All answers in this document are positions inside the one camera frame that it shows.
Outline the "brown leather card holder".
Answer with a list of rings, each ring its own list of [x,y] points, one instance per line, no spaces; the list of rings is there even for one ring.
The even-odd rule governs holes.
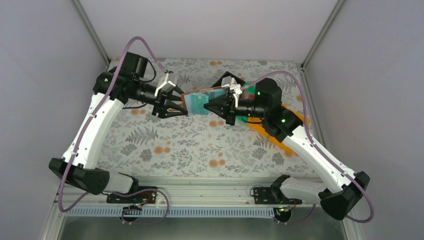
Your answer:
[[[210,111],[204,108],[204,104],[225,94],[220,86],[185,92],[181,95],[182,106],[186,109],[188,116],[207,116]]]

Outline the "teal credit card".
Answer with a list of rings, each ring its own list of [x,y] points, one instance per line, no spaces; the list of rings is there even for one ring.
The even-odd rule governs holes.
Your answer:
[[[209,111],[204,108],[204,104],[209,102],[209,96],[203,93],[194,93],[190,97],[191,105],[190,110],[193,115],[205,115],[209,114]]]

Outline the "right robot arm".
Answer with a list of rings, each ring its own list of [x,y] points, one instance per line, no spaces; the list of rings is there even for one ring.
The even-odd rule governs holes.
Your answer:
[[[225,94],[203,106],[234,125],[237,117],[260,119],[264,131],[297,153],[318,174],[321,183],[281,175],[271,185],[271,198],[278,204],[298,199],[321,208],[332,218],[343,220],[363,197],[370,182],[364,172],[344,165],[308,131],[307,124],[282,105],[282,89],[265,78],[255,85],[254,99],[241,98],[242,87],[232,77],[221,82]]]

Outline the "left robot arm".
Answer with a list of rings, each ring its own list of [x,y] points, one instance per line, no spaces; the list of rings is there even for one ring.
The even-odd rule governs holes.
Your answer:
[[[129,100],[153,107],[152,115],[171,118],[186,115],[187,111],[176,104],[183,91],[178,77],[166,72],[156,86],[143,80],[151,62],[138,54],[127,53],[115,83],[117,69],[101,73],[93,87],[90,106],[81,127],[69,148],[60,158],[52,158],[49,169],[65,184],[93,195],[119,192],[124,201],[131,203],[139,197],[138,180],[124,173],[112,173],[97,167],[102,145],[118,113]]]

